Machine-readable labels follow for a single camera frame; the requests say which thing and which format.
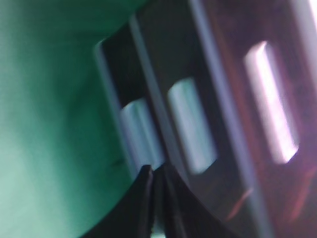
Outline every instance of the green surface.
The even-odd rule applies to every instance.
[[[143,0],[0,0],[0,237],[75,238],[130,185],[93,47]]]

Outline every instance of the white light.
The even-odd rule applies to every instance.
[[[194,81],[183,79],[175,83],[168,99],[189,169],[193,174],[201,174],[216,160],[217,154]]]
[[[312,14],[313,14],[313,19],[315,22],[315,28],[317,30],[317,0],[308,0],[308,3],[310,5]]]
[[[121,118],[137,169],[142,165],[157,169],[164,158],[146,101],[139,99],[129,103],[122,109]]]
[[[317,0],[290,0],[290,3],[317,92]]]
[[[285,100],[281,98],[278,70],[268,55],[272,53],[267,42],[252,47],[245,58],[251,87],[261,114],[273,159],[287,163],[298,150],[298,140]]]

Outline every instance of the rectangular slot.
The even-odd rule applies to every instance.
[[[142,165],[157,169],[163,162],[163,152],[145,99],[129,103],[121,111],[133,159],[138,170]]]
[[[273,159],[285,164],[295,155],[299,144],[286,100],[282,98],[273,50],[267,42],[261,42],[249,50],[245,64]]]
[[[168,100],[187,164],[192,174],[201,174],[216,160],[217,153],[210,129],[191,78],[175,83]]]

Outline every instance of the green wall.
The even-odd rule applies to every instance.
[[[0,237],[75,238],[131,181],[93,47],[143,0],[0,0]]]

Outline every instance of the black plastic part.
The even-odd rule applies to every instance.
[[[116,207],[82,238],[150,238],[157,217],[166,238],[238,238],[212,216],[175,167],[143,166]]]
[[[174,166],[164,164],[155,171],[163,187],[166,238],[238,238],[212,216],[184,183]]]
[[[82,238],[149,238],[154,222],[153,171],[143,166],[115,208]]]

